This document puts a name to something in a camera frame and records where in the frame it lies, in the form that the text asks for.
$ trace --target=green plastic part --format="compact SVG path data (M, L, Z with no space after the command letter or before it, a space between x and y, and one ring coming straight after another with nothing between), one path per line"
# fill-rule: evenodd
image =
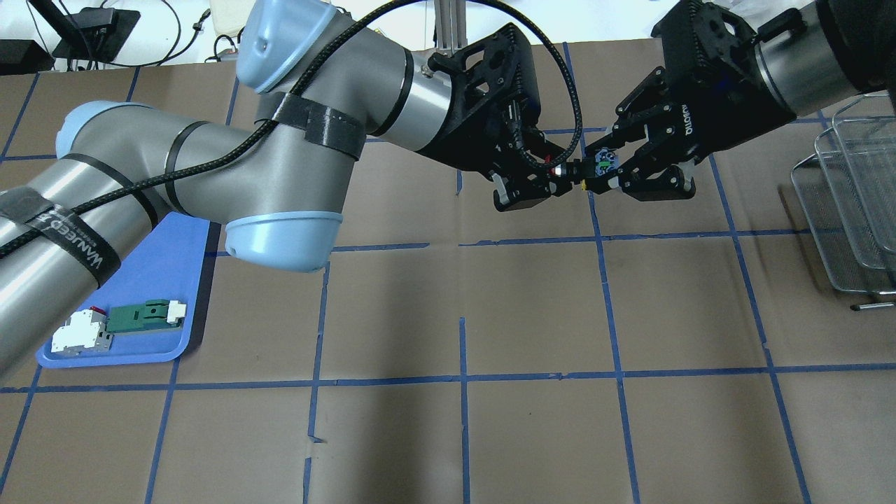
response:
M174 329L180 326L180 321L171 325L166 320L169 303L169 300L148 300L142 305L112 308L106 321L106 331L120 335Z

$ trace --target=blue joint cap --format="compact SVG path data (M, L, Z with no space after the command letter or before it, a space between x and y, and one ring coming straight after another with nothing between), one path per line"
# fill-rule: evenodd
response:
M91 119L103 112L119 107L144 107L151 109L149 105L132 103L130 101L89 101L78 106L65 116L62 129L56 133L56 157L62 158L72 151L74 139Z
M236 219L227 225L228 254L249 263L311 273L327 264L342 214L280 212Z
M239 81L257 93L270 91L298 64L336 12L321 0L255 2L239 48Z

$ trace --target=black strap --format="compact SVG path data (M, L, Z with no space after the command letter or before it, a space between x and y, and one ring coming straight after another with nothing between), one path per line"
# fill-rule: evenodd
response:
M355 161L361 158L364 125L345 112L295 94L270 92L262 95L255 112L255 122L264 119L304 130L310 143L342 152Z
M99 287L121 266L115 249L81 217L31 187L0 193L0 216L40 231L87 268Z
M401 81L401 92L399 92L398 99L395 101L392 111L389 112L389 116L386 117L380 127L370 134L372 136L379 136L389 131L389 128L398 120L401 111L404 110L404 104L408 102L410 87L414 83L414 57L407 49L404 50L404 60L404 80Z
M174 171L174 168L177 165L177 156L180 154L180 148L184 146L186 138L196 131L199 126L207 124L209 124L208 121L196 121L177 134L177 138L175 138L174 142L171 144L171 149L168 150L168 157L165 159L165 173ZM177 198L177 191L174 189L174 180L169 180L165 183L165 193L168 195L168 200L175 210L192 217L188 211L184 210L184 206L180 204L180 199Z
M124 173L118 171L117 169L112 168L107 165L103 161L100 161L96 158L92 158L91 156L85 154L79 154L77 152L72 152L71 154L67 154L63 156L64 160L72 160L82 162L84 164L90 165L99 171L105 173L109 178L112 178L121 185L121 187L128 187L133 184L131 179L125 176ZM141 191L139 193L133 194L134 198L140 203L140 206L143 207L143 210L146 212L146 216L150 218L150 225L153 229L156 229L156 226L159 225L159 214L156 212L156 207L152 206L152 202L150 198L146 196L146 193Z

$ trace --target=small blue object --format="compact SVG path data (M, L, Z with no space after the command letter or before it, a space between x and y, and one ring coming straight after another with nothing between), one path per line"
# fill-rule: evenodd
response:
M51 338L38 349L38 364L44 368L143 364L171 361L183 353L193 332L208 235L208 221L170 213L122 261L121 269L77 310L96 306L109 311L158 298L178 300L186 304L186 317L180 327L155 334L115 336L108 352L84 352L77 356L52 353Z
M227 225L228 254L257 265L311 273L323 268L336 244L342 214L280 212Z
M81 132L84 127L94 117L103 112L119 107L145 107L151 109L149 105L142 103L132 103L130 101L89 101L75 110L72 110L65 116L65 122L62 129L56 133L56 157L62 158L72 151L74 138Z
M308 52L336 15L320 0L259 0L252 8L237 60L239 81L270 91Z

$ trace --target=robotic arm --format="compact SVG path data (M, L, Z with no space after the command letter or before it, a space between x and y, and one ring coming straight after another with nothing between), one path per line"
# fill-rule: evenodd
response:
M896 83L896 5L888 0L818 0L758 33L728 11L682 0L657 26L667 68L626 98L585 160L569 161L582 117L547 37L496 0L472 0L513 11L546 42L576 116L567 148L537 128L531 48L516 26L429 58L365 29L413 1L360 22L317 0L259 1L237 62L240 81L262 96L251 134L133 103L73 111L57 137L59 161L0 193L0 383L168 212L226 224L232 256L292 271L323 267L366 135L479 172L495 184L499 211L574 184L596 193L621 186L639 199L689 197L688 167L709 153L882 89L887 72L891 89ZM879 20L877 29L863 19ZM645 138L614 165L614 149ZM31 314L33 306L43 311Z

